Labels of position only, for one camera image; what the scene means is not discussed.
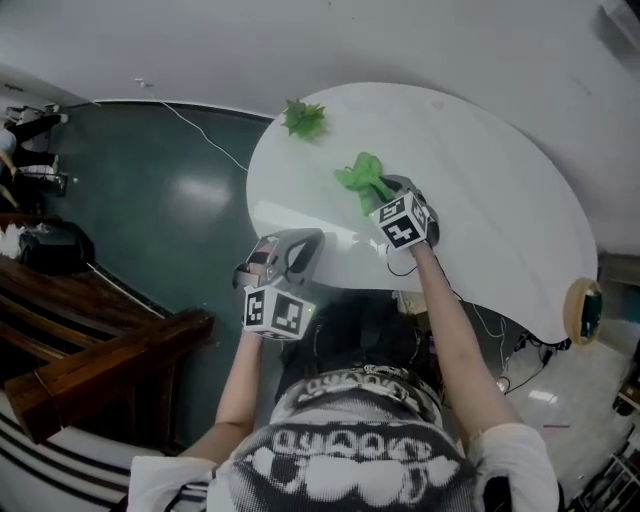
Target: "green toy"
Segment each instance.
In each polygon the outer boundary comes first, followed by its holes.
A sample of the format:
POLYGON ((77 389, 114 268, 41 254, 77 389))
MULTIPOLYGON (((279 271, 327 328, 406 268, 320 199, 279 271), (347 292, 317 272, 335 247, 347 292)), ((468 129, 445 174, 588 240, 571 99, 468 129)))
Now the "green toy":
POLYGON ((362 213, 365 215, 375 210, 376 191, 384 202, 395 198, 393 191, 380 179, 382 162, 377 156, 360 153, 353 168, 345 167, 334 171, 333 174, 343 187, 358 193, 362 213))
POLYGON ((307 105, 300 100, 287 100, 284 111, 285 121, 282 126, 289 128, 289 135, 294 133, 305 140, 314 139, 325 131, 324 107, 307 105))

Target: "white sleeve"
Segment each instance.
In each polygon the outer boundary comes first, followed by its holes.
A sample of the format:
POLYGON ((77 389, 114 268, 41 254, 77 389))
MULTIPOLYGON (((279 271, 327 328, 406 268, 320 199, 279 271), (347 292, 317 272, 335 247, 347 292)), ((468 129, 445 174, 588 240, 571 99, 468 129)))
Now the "white sleeve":
POLYGON ((211 461, 191 457, 135 457, 127 510, 165 510, 184 485, 211 483, 214 468, 211 461))
POLYGON ((477 510, 484 511, 484 489, 495 477, 508 478, 514 512, 558 510, 558 481, 546 445, 531 427, 515 423, 493 427, 471 441, 468 458, 478 469, 477 510))

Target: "green cloth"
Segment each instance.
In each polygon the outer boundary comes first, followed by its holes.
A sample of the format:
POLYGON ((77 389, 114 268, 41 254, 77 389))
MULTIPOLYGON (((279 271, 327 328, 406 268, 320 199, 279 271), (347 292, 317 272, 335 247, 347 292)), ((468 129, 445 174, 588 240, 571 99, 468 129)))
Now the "green cloth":
POLYGON ((338 169, 333 174, 344 188, 358 193, 362 213, 365 215, 369 215, 375 210, 376 192, 374 189, 380 193, 385 202, 395 198, 393 191, 380 179, 382 162, 377 156, 360 153, 353 168, 338 169))

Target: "black bag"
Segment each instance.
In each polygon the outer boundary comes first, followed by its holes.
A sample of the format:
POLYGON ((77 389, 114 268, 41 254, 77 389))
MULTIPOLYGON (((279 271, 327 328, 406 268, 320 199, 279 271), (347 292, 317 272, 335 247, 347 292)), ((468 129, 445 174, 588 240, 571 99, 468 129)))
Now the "black bag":
POLYGON ((71 222, 28 228, 20 249, 20 263, 49 276, 85 272, 93 264, 93 243, 71 222))

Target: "white cable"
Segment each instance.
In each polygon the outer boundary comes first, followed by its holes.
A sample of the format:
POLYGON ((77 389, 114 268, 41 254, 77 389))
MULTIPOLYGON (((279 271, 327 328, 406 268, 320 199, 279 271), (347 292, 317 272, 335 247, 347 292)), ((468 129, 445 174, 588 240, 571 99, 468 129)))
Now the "white cable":
POLYGON ((206 140, 209 144, 211 144, 214 148, 216 148, 218 151, 221 151, 222 153, 224 153, 225 155, 227 155, 227 157, 229 157, 229 159, 231 161, 233 161, 234 164, 236 164, 238 167, 240 167, 240 169, 242 169, 245 172, 249 172, 249 169, 247 169, 244 165, 242 165, 240 162, 238 162, 235 158, 233 158, 229 152, 224 149, 221 146, 218 146, 215 142, 213 142, 209 137, 207 137, 207 134, 204 133, 204 130, 202 128, 200 128, 197 124, 192 123, 191 121, 189 121, 186 117, 182 116, 175 108, 173 108, 171 105, 165 103, 164 101, 160 101, 158 98, 155 97, 155 95, 149 90, 148 87, 143 87, 143 89, 145 91, 147 91, 147 93, 149 94, 149 96, 151 96, 154 100, 156 100, 158 103, 160 103, 161 105, 164 105, 165 107, 167 107, 169 110, 171 110, 171 112, 173 112, 175 115, 177 115, 180 119, 182 119, 185 123, 190 124, 191 126, 193 126, 195 129, 197 129, 202 136, 204 137, 204 140, 206 140))
POLYGON ((502 353, 502 348, 504 347, 504 340, 507 337, 507 321, 504 319, 503 316, 501 316, 500 317, 500 334, 493 334, 487 328, 487 324, 484 323, 484 319, 480 315, 480 312, 478 311, 478 308, 476 308, 476 305, 473 302, 471 303, 471 305, 473 306, 473 310, 476 312, 476 315, 478 315, 480 322, 482 322, 482 327, 484 327, 484 330, 486 331, 486 333, 492 338, 502 338, 502 340, 500 341, 500 363, 502 365, 502 371, 505 371, 506 365, 504 363, 504 355, 502 353))

